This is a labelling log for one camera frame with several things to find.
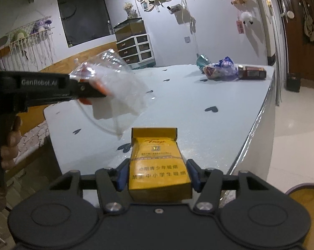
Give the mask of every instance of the wooden door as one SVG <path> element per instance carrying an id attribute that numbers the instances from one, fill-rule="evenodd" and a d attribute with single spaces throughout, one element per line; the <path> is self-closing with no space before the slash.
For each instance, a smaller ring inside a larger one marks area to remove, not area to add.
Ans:
<path id="1" fill-rule="evenodd" d="M 291 10 L 295 15 L 293 19 L 283 17 L 288 42 L 289 72 L 314 81 L 314 42 L 310 42 L 304 33 L 303 7 L 299 4 L 301 0 L 283 1 L 286 11 Z M 305 2 L 314 22 L 314 0 Z"/>

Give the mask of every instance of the yellow box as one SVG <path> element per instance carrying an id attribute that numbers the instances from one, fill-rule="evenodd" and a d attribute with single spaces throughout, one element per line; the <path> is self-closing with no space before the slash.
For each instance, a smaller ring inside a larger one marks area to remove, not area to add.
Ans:
<path id="1" fill-rule="evenodd" d="M 132 128 L 129 193 L 135 201 L 174 202 L 192 197 L 177 128 Z"/>

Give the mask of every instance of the human hand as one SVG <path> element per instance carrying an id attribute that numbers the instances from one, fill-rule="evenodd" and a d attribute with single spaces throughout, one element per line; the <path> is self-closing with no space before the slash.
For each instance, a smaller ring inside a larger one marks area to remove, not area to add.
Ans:
<path id="1" fill-rule="evenodd" d="M 22 120 L 17 116 L 12 131 L 6 137 L 6 146 L 0 147 L 0 155 L 2 158 L 1 166 L 4 170 L 9 170 L 15 166 L 14 158 L 18 156 L 18 144 L 21 140 L 21 125 Z"/>

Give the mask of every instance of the beige floor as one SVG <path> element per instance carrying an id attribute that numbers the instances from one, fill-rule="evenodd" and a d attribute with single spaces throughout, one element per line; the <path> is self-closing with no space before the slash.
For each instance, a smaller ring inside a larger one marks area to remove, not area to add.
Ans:
<path id="1" fill-rule="evenodd" d="M 267 181 L 283 192 L 314 182 L 314 89 L 282 91 Z"/>

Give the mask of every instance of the red tag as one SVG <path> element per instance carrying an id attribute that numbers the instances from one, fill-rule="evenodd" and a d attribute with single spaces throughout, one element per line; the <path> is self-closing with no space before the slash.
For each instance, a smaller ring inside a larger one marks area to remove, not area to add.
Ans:
<path id="1" fill-rule="evenodd" d="M 237 24 L 238 33 L 244 34 L 245 31 L 244 31 L 244 26 L 243 26 L 242 21 L 236 21 L 236 24 Z"/>

